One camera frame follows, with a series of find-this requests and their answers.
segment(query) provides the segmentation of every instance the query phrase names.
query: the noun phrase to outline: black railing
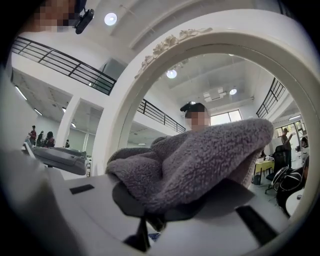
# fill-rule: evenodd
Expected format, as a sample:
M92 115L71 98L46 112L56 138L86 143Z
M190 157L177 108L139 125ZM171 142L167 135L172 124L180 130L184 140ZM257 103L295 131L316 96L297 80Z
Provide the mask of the black railing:
M176 131L177 133L184 133L186 128L182 125L178 124L175 120L173 120L170 116L166 113L162 112L159 108L152 105L149 101L143 99L139 105L138 111L147 117L163 124L166 127L171 128L172 130Z
M271 87L256 115L258 118L264 118L273 107L277 104L278 100L284 94L286 88L276 78L273 79Z
M112 77L68 54L27 38L17 37L12 45L12 51L106 95L110 95L117 82Z

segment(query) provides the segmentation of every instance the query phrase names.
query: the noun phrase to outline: gray fleece towel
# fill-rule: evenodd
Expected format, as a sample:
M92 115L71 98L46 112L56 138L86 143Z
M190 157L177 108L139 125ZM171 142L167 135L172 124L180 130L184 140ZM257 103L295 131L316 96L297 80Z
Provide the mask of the gray fleece towel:
M120 149L106 173L115 174L150 213L163 213L203 196L222 179L248 187L273 125L248 119L156 139L150 148Z

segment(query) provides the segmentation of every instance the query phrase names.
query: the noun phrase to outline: white machine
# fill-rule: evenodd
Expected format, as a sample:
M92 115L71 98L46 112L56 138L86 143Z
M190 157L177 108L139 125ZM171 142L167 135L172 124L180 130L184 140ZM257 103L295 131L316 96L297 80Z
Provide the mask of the white machine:
M296 100L312 138L310 153L319 155L320 62L300 25L283 15L259 10L218 12L212 24L204 21L200 20L199 26L213 27L210 33L191 36L177 45L175 51L181 56L168 49L145 72L158 67L157 72L162 73L166 64L205 51L232 53L261 64L277 76ZM9 83L5 75L1 70L4 86ZM141 74L129 88L128 97L135 91L143 93L148 79ZM122 112L114 123L124 125L130 121L126 119L129 106L123 103L121 107L127 112ZM120 135L115 132L119 127L115 125L113 129L112 139L119 140ZM272 254L284 243L284 236L295 230L281 210L230 180L223 180L194 203L157 216L145 212L112 175L64 180L60 172L44 168L21 150L1 150L0 157L1 186L9 206L54 255ZM320 172L312 169L318 166L320 159L311 156L307 186L293 220L299 221L312 205L320 181ZM154 218L161 218L166 227L150 247L146 221Z

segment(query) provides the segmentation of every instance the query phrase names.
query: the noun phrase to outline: fluorescent light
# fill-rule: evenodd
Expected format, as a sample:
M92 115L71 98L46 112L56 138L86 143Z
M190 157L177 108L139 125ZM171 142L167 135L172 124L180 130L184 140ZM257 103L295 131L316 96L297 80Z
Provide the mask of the fluorescent light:
M166 72L166 76L167 76L168 78L170 78L170 79L173 79L173 78L175 78L175 77L177 76L177 71L175 71L174 69L168 70L168 71Z
M20 89L18 88L18 86L15 86L15 88L16 88L17 91L22 95L22 97L24 97L24 99L27 100L26 96L24 96L24 94L20 91Z
M299 118L299 117L301 117L301 115L297 115L297 116L291 117L291 118L289 118L289 121L292 120L292 119Z
M34 109L34 111L37 112L40 116L42 116L42 114L38 110Z
M232 89L231 91L230 91L230 95L235 95L237 93L237 89Z
M113 26L114 24L116 24L118 20L118 17L115 13L113 12L110 12L108 13L105 17L104 17L104 23L107 25L107 26Z

